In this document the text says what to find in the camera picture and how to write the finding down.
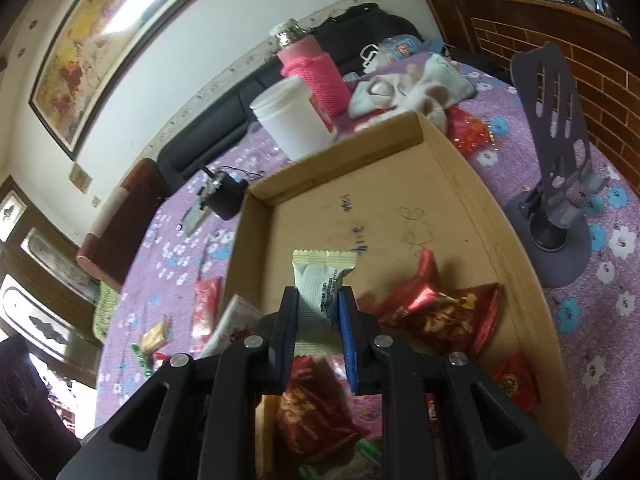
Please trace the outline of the green candy strip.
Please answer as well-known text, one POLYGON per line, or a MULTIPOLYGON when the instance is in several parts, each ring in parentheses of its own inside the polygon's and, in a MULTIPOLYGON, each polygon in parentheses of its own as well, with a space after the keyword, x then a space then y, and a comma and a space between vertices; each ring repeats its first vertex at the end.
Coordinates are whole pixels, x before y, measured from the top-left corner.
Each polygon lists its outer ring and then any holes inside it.
POLYGON ((153 367, 149 356, 138 344, 130 344, 130 350, 134 354, 137 363, 142 369, 142 375, 145 378, 150 378, 153 375, 153 367))

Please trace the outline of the dark red foil pack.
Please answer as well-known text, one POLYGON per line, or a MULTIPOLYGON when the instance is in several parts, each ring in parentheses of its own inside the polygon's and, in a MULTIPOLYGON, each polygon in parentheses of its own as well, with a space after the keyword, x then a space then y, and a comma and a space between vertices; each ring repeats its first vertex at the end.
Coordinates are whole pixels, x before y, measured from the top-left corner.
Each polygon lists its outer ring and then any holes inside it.
POLYGON ((284 455, 314 465, 350 450, 367 435, 354 422, 343 385, 326 359, 296 356, 276 415, 284 455))

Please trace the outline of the white red sachet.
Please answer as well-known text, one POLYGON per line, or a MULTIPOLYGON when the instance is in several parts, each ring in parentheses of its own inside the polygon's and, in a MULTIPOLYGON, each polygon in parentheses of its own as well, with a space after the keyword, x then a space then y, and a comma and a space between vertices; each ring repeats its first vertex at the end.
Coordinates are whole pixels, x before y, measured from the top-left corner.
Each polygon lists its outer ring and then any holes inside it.
POLYGON ((255 333, 262 312, 238 294, 235 294, 224 309, 213 335, 209 337, 199 359, 216 356, 227 350, 235 341, 255 333))

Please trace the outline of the plastic bag with snacks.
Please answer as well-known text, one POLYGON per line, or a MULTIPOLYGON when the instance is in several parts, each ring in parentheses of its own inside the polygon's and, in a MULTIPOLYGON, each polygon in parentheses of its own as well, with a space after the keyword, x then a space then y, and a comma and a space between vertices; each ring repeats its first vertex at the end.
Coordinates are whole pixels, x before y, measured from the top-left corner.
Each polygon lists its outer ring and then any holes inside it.
POLYGON ((384 39, 379 44, 368 44, 360 51, 366 74, 380 70, 396 61, 420 52, 422 41, 412 35, 399 35, 384 39))

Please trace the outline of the red yellow-label snack pack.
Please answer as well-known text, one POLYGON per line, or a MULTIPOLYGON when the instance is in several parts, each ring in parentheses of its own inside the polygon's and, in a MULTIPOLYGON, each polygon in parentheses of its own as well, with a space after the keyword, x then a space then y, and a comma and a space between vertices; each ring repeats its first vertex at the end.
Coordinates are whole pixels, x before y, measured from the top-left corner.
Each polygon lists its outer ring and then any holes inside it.
POLYGON ((501 361, 492 381, 523 412, 532 412, 540 405, 535 375, 522 352, 511 354, 501 361))

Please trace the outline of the purple phone stand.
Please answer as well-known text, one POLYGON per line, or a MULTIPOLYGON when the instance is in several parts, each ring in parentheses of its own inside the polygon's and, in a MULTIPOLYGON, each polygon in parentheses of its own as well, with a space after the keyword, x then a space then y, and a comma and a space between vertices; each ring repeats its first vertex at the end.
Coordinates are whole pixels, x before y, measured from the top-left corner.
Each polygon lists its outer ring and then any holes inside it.
POLYGON ((574 77, 553 42, 513 55, 511 76, 528 122, 540 179, 514 196, 504 213, 544 288, 574 283, 586 270, 591 235, 586 208, 568 197, 572 188, 591 197, 608 178, 593 167, 589 136, 574 77))

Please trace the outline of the yellow wafer snack bar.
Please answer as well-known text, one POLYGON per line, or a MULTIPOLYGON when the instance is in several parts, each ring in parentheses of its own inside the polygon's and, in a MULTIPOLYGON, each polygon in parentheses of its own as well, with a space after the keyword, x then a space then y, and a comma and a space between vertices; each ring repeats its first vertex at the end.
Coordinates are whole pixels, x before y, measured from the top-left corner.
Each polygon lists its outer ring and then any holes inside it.
POLYGON ((277 427, 278 396, 262 396, 255 410, 256 478, 265 479, 273 471, 273 438, 277 427))

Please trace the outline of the pink knitted thermos bottle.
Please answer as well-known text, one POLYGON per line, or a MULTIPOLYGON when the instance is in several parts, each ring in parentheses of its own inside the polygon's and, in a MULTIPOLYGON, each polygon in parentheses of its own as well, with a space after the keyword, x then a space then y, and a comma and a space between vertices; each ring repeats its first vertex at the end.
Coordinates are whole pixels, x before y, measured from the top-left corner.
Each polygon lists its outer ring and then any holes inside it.
POLYGON ((347 110, 350 91, 329 53, 294 18, 270 30, 283 77, 299 76, 331 117, 347 110))

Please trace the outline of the cardboard tray box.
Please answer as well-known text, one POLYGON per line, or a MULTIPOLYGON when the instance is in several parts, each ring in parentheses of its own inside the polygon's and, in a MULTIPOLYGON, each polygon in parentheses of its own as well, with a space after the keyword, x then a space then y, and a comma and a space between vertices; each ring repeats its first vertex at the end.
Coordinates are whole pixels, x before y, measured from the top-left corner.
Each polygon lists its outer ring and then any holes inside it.
POLYGON ((494 196, 427 119, 401 115, 255 183, 245 196, 224 293, 277 310, 294 278, 296 249, 354 252, 347 284, 370 315, 416 274, 422 249, 434 252, 443 288, 498 283, 495 333, 479 358, 466 357, 492 381, 503 359, 522 352, 540 405, 520 411, 564 454, 562 358, 536 273, 494 196))

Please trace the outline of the white plastic jar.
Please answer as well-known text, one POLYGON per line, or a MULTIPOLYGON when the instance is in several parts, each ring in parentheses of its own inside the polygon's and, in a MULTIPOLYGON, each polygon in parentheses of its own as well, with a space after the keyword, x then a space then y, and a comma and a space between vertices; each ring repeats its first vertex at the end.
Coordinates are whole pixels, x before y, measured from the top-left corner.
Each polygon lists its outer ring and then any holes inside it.
POLYGON ((332 118, 299 76, 273 84, 250 109, 289 160, 322 151, 337 137, 332 118))

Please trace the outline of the silver grey snack pack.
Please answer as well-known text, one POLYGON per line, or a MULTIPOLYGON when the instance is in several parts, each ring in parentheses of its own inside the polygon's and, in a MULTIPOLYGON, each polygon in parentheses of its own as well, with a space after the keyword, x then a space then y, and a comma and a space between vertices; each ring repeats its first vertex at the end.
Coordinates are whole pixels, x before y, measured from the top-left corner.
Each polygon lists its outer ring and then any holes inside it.
POLYGON ((337 294, 357 265, 354 252, 296 249, 292 255, 298 291, 294 356, 333 356, 342 348, 337 327, 337 294))

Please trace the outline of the white crumpled cloth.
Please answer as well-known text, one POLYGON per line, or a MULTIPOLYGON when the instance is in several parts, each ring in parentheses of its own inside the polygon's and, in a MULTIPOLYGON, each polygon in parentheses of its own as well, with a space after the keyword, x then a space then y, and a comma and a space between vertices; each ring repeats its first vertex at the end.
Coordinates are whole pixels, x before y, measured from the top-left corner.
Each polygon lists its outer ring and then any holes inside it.
POLYGON ((409 63, 403 73, 373 76, 356 85, 347 114, 365 129, 396 115, 417 112, 441 133, 448 129, 446 110, 472 99, 476 89, 448 58, 434 53, 423 65, 409 63))

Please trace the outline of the pink cartoon snack pack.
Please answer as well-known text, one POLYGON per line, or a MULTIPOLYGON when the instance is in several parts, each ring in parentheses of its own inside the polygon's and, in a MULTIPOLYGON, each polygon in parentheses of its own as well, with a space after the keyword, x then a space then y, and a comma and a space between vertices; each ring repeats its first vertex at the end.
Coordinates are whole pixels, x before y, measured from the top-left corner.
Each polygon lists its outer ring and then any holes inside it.
POLYGON ((194 284, 194 304, 189 352, 200 353, 209 340, 219 318, 220 294, 224 281, 220 276, 194 284))

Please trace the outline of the clear green-edged pastry pack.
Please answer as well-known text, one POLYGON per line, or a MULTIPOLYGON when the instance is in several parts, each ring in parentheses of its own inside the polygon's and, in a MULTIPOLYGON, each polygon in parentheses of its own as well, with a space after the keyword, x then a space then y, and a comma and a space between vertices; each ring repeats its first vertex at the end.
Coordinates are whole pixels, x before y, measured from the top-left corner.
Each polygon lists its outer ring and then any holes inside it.
POLYGON ((344 464, 329 466, 305 465, 298 468, 299 477, 305 480, 321 479, 381 479, 383 463, 382 439, 360 440, 354 454, 344 464))

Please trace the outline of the red foil snack bag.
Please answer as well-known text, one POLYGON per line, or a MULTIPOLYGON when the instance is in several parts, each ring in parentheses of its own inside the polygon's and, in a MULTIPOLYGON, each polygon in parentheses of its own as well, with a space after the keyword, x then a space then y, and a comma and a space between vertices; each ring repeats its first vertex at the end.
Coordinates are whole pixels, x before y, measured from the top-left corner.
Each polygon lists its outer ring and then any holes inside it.
POLYGON ((396 286, 373 310, 378 322, 403 330, 431 350, 479 356, 494 333, 499 316, 500 285, 442 288, 434 252, 421 252, 418 270, 396 286))

